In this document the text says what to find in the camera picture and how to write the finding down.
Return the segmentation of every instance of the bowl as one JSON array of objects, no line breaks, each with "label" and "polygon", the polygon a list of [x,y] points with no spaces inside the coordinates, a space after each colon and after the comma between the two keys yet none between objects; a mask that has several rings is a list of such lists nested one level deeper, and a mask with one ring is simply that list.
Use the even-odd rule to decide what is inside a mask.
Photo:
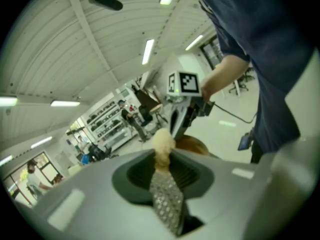
[{"label": "bowl", "polygon": [[193,152],[202,156],[210,155],[207,146],[202,141],[189,135],[183,135],[181,139],[176,140],[175,148]]}]

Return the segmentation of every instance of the metal grater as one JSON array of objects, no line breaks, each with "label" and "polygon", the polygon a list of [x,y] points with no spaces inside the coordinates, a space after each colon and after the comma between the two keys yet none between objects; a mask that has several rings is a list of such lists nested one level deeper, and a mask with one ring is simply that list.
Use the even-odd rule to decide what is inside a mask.
[{"label": "metal grater", "polygon": [[153,210],[165,226],[175,235],[180,229],[184,195],[171,174],[155,172],[149,191],[152,193]]}]

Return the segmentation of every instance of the cable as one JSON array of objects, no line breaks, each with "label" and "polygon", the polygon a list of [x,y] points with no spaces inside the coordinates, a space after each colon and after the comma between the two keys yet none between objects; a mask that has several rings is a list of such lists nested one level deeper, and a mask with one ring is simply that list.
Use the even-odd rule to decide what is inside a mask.
[{"label": "cable", "polygon": [[246,124],[251,124],[251,123],[254,121],[254,119],[255,119],[255,117],[256,117],[256,115],[257,115],[257,112],[256,112],[256,113],[254,114],[254,116],[253,116],[253,118],[252,118],[251,121],[246,121],[246,120],[243,120],[242,118],[240,118],[239,116],[236,116],[235,114],[232,114],[231,112],[229,112],[229,111],[225,110],[224,108],[218,106],[217,103],[214,103],[214,105],[215,105],[216,107],[218,107],[219,109],[221,109],[222,111],[228,113],[229,115],[234,116],[235,118],[238,118],[238,119],[241,120],[242,122],[245,122]]}]

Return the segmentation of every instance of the peeled potato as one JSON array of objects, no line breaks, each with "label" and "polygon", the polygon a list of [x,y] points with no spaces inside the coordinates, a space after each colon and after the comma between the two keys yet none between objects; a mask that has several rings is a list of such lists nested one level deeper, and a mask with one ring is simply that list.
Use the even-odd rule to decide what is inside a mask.
[{"label": "peeled potato", "polygon": [[176,147],[176,141],[166,128],[156,131],[152,138],[152,148],[155,150],[155,169],[169,172],[170,153]]}]

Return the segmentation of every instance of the floor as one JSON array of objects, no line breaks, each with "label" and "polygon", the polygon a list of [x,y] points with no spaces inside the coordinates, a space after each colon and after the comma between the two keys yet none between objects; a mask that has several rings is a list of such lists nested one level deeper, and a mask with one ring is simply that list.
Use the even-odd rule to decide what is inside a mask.
[{"label": "floor", "polygon": [[[242,91],[240,97],[238,97],[235,91],[233,93],[228,92],[233,87],[230,85],[224,89],[225,98],[220,91],[211,97],[211,101],[216,102],[217,105],[236,116],[246,121],[251,121],[257,112],[259,98],[257,77],[254,73],[251,74],[255,79],[245,82],[249,91]],[[169,118],[170,106],[165,107],[163,113]],[[254,124],[255,120],[247,124],[220,110],[218,107],[213,107],[209,116],[196,118],[185,134],[202,141],[212,154],[221,159],[249,163],[251,160],[251,150],[238,151],[238,146],[241,137],[249,132],[254,127]],[[142,144],[139,142],[139,138],[136,137],[117,149],[115,153],[122,156],[151,148],[151,140]]]}]

